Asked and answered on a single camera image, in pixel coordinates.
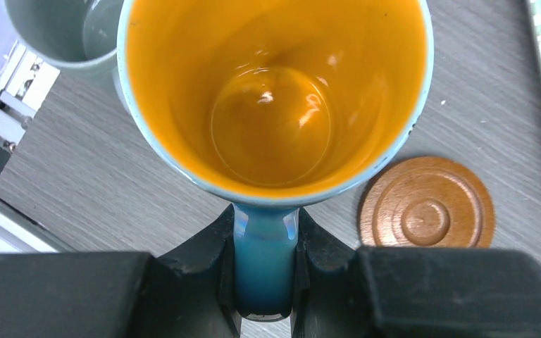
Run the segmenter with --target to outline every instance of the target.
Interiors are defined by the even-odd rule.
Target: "mug handle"
[[[250,320],[281,320],[292,307],[299,209],[233,209],[237,309]]]
[[[128,102],[125,100],[125,95],[123,95],[123,90],[121,89],[121,80],[119,79],[119,68],[115,67],[111,71],[111,75],[113,76],[113,86],[115,87],[115,93],[117,93],[117,97],[119,98],[119,101],[121,101],[121,104],[123,105],[123,108],[125,108],[125,111],[129,113],[130,107],[128,106]]]

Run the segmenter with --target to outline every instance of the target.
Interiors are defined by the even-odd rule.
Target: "gray wooden table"
[[[435,72],[398,159],[444,156],[473,170],[495,202],[495,247],[541,262],[541,88],[523,0],[432,0]],[[363,188],[309,207],[359,245]],[[120,104],[61,76],[0,177],[0,197],[80,250],[162,254],[227,202],[173,172]],[[287,337],[287,321],[244,323],[243,337]]]

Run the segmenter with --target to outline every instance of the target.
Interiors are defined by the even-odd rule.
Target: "blue mug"
[[[235,210],[240,313],[289,313],[298,210],[376,175],[428,95],[425,0],[126,0],[120,87],[152,149]]]

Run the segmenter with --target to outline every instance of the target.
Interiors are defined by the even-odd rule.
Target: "gray cup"
[[[23,42],[62,73],[120,95],[117,26],[123,0],[4,0]]]

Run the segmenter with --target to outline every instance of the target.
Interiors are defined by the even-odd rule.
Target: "brown coaster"
[[[463,165],[412,158],[384,173],[361,201],[361,241],[371,246],[488,247],[495,210]]]

